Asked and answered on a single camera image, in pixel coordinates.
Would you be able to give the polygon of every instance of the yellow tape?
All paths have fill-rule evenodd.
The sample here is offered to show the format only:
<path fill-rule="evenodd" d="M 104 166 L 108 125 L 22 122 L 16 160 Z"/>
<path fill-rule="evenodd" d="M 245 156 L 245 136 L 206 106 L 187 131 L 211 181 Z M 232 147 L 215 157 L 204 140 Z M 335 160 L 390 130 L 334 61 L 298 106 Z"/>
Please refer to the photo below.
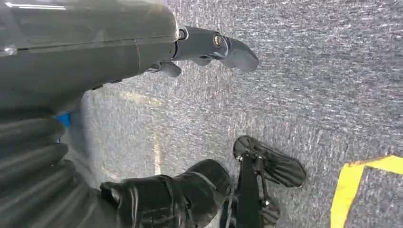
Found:
<path fill-rule="evenodd" d="M 364 167 L 369 166 L 380 170 L 403 175 L 403 158 L 386 156 L 369 161 L 356 161 L 343 166 L 337 182 L 335 196 L 330 210 L 330 227 L 343 228 L 348 212 L 360 186 Z"/>

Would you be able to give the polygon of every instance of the gray carpet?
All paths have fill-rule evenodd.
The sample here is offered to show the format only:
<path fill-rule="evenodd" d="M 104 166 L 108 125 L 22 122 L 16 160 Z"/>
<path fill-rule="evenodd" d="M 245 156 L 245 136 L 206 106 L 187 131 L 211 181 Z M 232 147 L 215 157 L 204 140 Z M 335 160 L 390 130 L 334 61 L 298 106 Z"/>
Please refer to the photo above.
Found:
<path fill-rule="evenodd" d="M 330 227 L 344 163 L 403 155 L 403 3 L 382 2 L 168 0 L 181 24 L 244 41 L 260 66 L 241 74 L 185 62 L 176 79 L 145 74 L 88 92 L 93 184 L 154 175 L 156 162 L 175 175 L 206 158 L 235 174 L 231 147 L 248 134 L 308 171 L 301 189 L 269 183 L 277 227 Z M 402 186 L 366 168 L 345 227 L 403 227 Z"/>

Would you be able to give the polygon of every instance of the robotic hand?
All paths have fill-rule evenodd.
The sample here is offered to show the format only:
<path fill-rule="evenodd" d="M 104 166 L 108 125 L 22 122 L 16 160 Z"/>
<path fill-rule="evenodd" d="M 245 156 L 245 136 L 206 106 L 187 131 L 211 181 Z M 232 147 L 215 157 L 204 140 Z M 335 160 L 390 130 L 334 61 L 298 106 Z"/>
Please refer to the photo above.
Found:
<path fill-rule="evenodd" d="M 238 68 L 246 73 L 254 71 L 259 64 L 256 55 L 239 40 L 196 27 L 179 29 L 179 40 L 175 42 L 175 54 L 171 61 L 192 60 L 204 67 L 214 59 L 226 67 Z M 177 77 L 182 72 L 170 61 L 158 62 L 147 71 L 162 71 L 171 77 Z"/>

